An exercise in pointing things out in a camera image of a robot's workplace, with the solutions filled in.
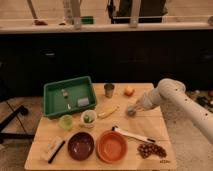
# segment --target orange bowl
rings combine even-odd
[[[96,149],[103,161],[115,163],[123,159],[126,155],[127,143],[120,133],[105,131],[97,139]]]

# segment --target white bottle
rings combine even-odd
[[[72,0],[62,0],[63,1],[63,6],[64,6],[64,16],[65,16],[65,21],[68,24],[72,24]]]

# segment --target green tray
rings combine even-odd
[[[62,89],[68,93],[69,110],[67,100],[63,97]],[[78,99],[87,97],[89,105],[78,107]],[[64,114],[73,114],[86,109],[94,109],[97,104],[95,92],[89,76],[63,80],[44,85],[44,116],[54,119]]]

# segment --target bowl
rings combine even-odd
[[[94,150],[94,140],[86,132],[73,135],[68,142],[69,155],[78,161],[87,159]]]
[[[127,143],[123,135],[114,131],[105,131],[97,139],[98,156],[107,163],[121,161],[127,153]]]

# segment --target banana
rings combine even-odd
[[[99,114],[98,114],[98,117],[101,118],[101,119],[106,118],[106,117],[108,117],[109,115],[111,115],[112,113],[114,113],[118,108],[119,108],[118,106],[109,108],[109,109],[107,109],[105,112],[99,113]]]

